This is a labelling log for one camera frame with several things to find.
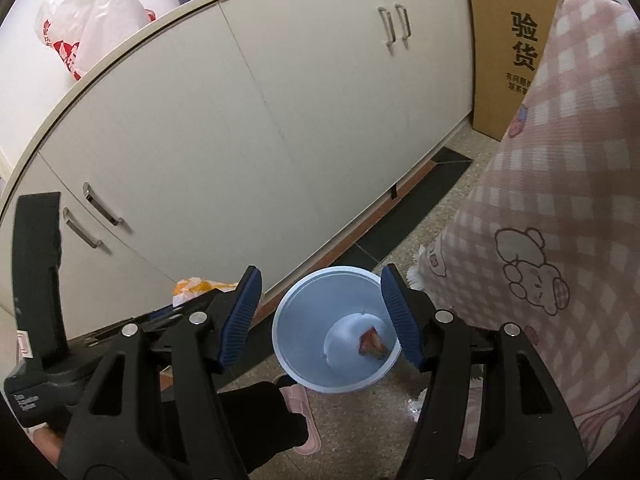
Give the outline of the white red plastic bag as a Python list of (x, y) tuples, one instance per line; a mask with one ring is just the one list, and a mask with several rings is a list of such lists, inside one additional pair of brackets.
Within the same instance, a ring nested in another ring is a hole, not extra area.
[(79, 80), (155, 19), (155, 12), (140, 0), (43, 0), (35, 31)]

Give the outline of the light blue trash bin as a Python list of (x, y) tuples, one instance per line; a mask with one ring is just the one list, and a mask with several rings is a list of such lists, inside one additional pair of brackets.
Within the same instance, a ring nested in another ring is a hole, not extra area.
[[(360, 356), (359, 338), (374, 326), (385, 360)], [(280, 367), (304, 387), (325, 394), (375, 384), (401, 348), (381, 292), (381, 279), (354, 266), (330, 266), (298, 281), (282, 298), (271, 326)]]

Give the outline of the red snack wrapper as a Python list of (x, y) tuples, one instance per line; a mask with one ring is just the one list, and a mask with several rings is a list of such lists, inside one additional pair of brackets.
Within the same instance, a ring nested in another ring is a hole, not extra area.
[(388, 349), (374, 326), (371, 326), (360, 336), (358, 352), (360, 356), (372, 356), (378, 360), (387, 358)]

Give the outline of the pink checkered tablecloth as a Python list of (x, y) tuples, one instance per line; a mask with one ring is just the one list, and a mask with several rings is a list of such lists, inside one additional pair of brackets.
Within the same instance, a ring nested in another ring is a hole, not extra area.
[(590, 460), (639, 399), (639, 22), (559, 0), (497, 153), (407, 274), (439, 309), (513, 322), (559, 387)]

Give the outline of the brown cardboard box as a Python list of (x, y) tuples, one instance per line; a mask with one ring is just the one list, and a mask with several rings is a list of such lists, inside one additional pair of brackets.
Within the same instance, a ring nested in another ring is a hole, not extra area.
[(473, 128), (501, 140), (533, 83), (558, 0), (471, 0)]

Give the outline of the white low cabinet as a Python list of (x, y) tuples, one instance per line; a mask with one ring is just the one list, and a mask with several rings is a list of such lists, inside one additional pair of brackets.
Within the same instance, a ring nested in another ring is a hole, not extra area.
[(61, 196), (68, 336), (250, 264), (275, 295), (470, 114), (469, 0), (192, 0), (66, 93), (1, 197)]

